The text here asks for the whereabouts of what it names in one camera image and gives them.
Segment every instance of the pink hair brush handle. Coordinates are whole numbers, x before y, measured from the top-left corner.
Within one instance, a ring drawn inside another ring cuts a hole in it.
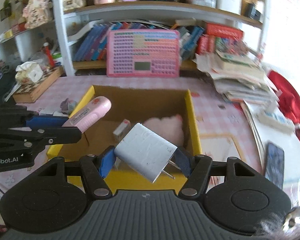
[[[97,97],[69,118],[63,126],[76,126],[84,133],[100,118],[104,117],[111,108],[111,102],[106,97]]]

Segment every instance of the pink keyboard poster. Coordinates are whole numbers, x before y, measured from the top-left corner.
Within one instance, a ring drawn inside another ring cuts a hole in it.
[[[108,77],[178,77],[179,32],[111,31],[107,44]]]

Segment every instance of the chessboard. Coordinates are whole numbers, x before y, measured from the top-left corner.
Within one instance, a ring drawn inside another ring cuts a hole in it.
[[[22,85],[14,94],[16,103],[34,103],[63,74],[63,67],[45,72],[37,83]]]

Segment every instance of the barcode label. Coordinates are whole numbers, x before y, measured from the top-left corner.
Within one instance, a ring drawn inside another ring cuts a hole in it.
[[[77,122],[79,122],[79,120],[84,117],[85,115],[87,115],[90,112],[90,108],[86,108],[83,110],[83,112],[81,112],[80,114],[78,114],[76,117],[74,117],[72,120],[70,120],[70,123],[72,125],[76,125]]]

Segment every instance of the pink gingham tablecloth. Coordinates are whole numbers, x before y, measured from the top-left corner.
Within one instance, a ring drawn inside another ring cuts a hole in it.
[[[261,172],[257,146],[244,114],[233,104],[227,104],[215,89],[202,80],[194,78],[109,78],[106,76],[61,77],[33,104],[24,104],[31,111],[43,108],[58,111],[66,98],[77,102],[91,85],[117,86],[141,89],[189,89],[200,134],[231,134],[239,143],[245,160]],[[5,192],[21,179],[46,162],[45,152],[40,153],[31,169],[0,173],[0,188]]]

